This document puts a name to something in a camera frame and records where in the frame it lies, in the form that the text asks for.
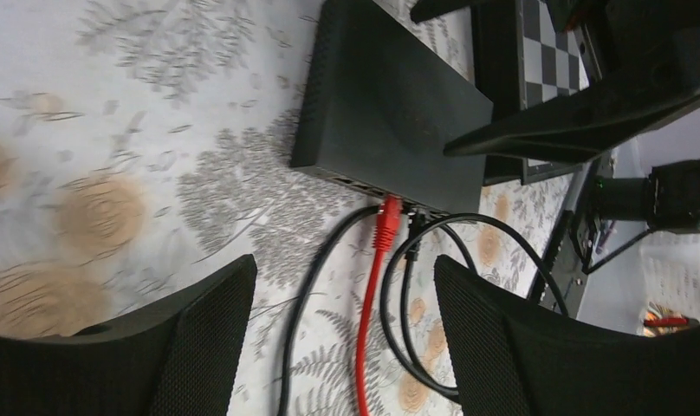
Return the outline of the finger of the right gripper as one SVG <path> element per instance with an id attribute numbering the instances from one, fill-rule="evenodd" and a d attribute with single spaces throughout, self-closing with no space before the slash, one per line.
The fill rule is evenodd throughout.
<path id="1" fill-rule="evenodd" d="M 671 122 L 699 100 L 700 81 L 603 81 L 463 134 L 445 145 L 444 155 L 584 163 Z"/>
<path id="2" fill-rule="evenodd" d="M 410 18 L 414 23 L 422 23 L 485 2 L 486 0 L 418 0 L 410 9 Z"/>

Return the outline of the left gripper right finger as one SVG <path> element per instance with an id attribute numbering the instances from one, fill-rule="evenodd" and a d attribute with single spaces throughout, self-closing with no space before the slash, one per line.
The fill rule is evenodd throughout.
<path id="1" fill-rule="evenodd" d="M 447 256 L 434 283 L 466 415 L 700 415 L 700 325 L 652 338 L 596 327 Z"/>

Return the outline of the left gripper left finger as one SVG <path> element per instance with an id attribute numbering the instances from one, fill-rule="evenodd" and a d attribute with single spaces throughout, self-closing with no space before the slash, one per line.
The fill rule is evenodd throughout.
<path id="1" fill-rule="evenodd" d="M 256 277 L 244 255 L 71 336 L 0 336 L 0 415 L 225 415 Z"/>

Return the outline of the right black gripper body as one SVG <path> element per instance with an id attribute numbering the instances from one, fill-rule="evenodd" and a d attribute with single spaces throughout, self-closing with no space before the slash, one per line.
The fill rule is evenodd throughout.
<path id="1" fill-rule="evenodd" d="M 547 1 L 557 33 L 573 33 L 589 85 L 646 66 L 658 81 L 700 87 L 700 1 Z"/>

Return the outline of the black router box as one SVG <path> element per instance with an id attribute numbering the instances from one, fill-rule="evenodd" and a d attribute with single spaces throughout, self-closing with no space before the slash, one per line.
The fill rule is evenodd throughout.
<path id="1" fill-rule="evenodd" d="M 372 1 L 321 6 L 289 161 L 299 172 L 438 214 L 477 211 L 483 156 L 444 146 L 492 102 Z"/>

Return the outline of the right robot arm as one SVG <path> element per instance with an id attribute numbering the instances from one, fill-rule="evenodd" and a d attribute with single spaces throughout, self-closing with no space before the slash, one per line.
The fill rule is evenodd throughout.
<path id="1" fill-rule="evenodd" d="M 465 133 L 447 156 L 584 164 L 700 108 L 700 1 L 550 1 L 553 28 L 575 33 L 589 84 Z M 600 218 L 700 231 L 700 159 L 656 167 L 641 185 L 594 192 Z"/>

